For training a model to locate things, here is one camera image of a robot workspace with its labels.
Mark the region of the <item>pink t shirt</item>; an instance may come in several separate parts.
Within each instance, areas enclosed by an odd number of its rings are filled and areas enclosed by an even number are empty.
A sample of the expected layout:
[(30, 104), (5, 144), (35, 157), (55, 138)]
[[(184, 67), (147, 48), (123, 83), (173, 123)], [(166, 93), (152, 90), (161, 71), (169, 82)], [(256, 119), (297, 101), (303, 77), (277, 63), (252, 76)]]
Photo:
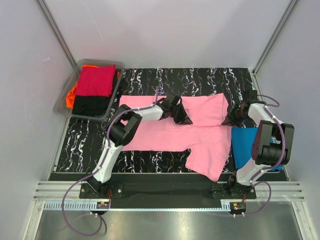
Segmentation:
[(141, 122), (124, 151), (182, 152), (190, 149), (185, 166), (218, 181), (229, 157), (232, 128), (222, 125), (228, 111), (224, 94), (184, 96), (182, 104), (191, 125), (178, 125), (169, 117)]

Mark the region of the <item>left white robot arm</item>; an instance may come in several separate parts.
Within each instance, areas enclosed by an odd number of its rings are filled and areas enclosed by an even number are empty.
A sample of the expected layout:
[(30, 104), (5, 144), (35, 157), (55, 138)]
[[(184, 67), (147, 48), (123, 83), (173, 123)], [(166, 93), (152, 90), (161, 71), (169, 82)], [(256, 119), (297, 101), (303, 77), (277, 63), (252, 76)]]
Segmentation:
[(92, 176), (87, 179), (90, 192), (97, 198), (108, 193), (107, 182), (122, 149), (134, 138), (141, 123), (173, 118), (177, 125), (191, 125), (182, 98), (174, 93), (156, 99), (152, 104), (131, 108), (126, 104), (119, 106), (107, 124), (106, 143)]

